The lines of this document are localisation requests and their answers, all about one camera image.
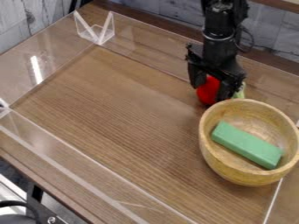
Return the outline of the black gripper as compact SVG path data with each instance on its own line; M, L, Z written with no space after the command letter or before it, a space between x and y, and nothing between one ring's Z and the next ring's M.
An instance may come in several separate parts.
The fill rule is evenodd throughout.
M211 75L219 80L217 101L231 99L242 88L246 71L235 56L222 57L215 52L206 52L205 46L189 43L186 46L187 70L193 88L198 88Z

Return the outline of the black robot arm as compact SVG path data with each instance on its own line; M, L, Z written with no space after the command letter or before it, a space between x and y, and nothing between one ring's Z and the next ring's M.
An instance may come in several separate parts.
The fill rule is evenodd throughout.
M205 16L203 44L186 46L189 76L206 105L231 99L247 77L238 62L242 23L249 17L247 0L201 0Z

